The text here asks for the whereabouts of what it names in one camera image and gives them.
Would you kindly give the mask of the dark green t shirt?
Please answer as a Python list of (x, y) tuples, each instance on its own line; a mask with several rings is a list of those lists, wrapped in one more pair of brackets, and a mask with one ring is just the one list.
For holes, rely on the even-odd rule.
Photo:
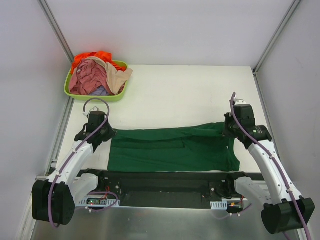
[(115, 172), (239, 171), (235, 140), (224, 123), (118, 130), (111, 140), (107, 169)]

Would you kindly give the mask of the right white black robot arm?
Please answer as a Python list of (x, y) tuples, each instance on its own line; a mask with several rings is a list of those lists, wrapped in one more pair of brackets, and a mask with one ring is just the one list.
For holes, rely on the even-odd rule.
[(315, 210), (311, 198), (303, 197), (283, 167), (272, 136), (264, 125), (256, 125), (251, 105), (231, 101), (230, 112), (224, 115), (223, 133), (238, 139), (258, 165), (268, 190), (263, 190), (244, 173), (234, 174), (225, 184), (230, 197), (239, 194), (258, 207), (264, 227), (270, 234), (303, 229), (312, 238), (308, 222)]

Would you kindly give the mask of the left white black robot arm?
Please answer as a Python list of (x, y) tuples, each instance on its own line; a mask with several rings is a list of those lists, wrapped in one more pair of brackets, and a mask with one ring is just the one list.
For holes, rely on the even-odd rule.
[(37, 180), (32, 187), (32, 217), (49, 222), (54, 228), (67, 225), (78, 204), (87, 194), (105, 191), (106, 183), (92, 173), (84, 173), (76, 179), (85, 162), (97, 148), (115, 137), (117, 132), (109, 124), (102, 111), (92, 111), (88, 122), (75, 136), (67, 157), (44, 180)]

